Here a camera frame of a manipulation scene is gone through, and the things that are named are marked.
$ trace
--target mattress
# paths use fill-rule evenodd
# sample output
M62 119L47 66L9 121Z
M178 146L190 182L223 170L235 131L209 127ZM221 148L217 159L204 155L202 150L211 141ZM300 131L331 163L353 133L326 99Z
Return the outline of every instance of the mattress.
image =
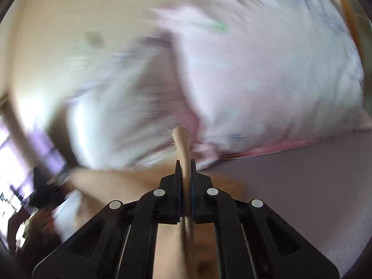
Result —
M330 259L343 276L372 235L372 132L277 154L221 162Z

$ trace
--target pink pillow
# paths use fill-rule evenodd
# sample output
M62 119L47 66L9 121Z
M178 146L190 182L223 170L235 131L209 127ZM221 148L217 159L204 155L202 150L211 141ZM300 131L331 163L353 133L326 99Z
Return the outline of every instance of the pink pillow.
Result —
M201 0L154 11L173 35L199 141L217 156L366 127L360 57L329 0Z

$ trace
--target silver screw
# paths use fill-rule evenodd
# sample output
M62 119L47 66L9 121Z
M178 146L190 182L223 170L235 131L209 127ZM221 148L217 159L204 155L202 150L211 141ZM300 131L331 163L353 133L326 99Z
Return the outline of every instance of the silver screw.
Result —
M164 194L165 194L165 191L163 189L156 189L156 190L154 190L154 195L155 196L161 197Z
M207 190L207 194L212 195L212 196L217 195L218 194L218 190L216 188L209 188Z
M263 207L263 202L259 199L253 199L251 201L251 204L252 206L254 206L255 208L262 208Z
M111 201L109 204L109 208L111 210L116 210L121 207L121 202L118 200Z

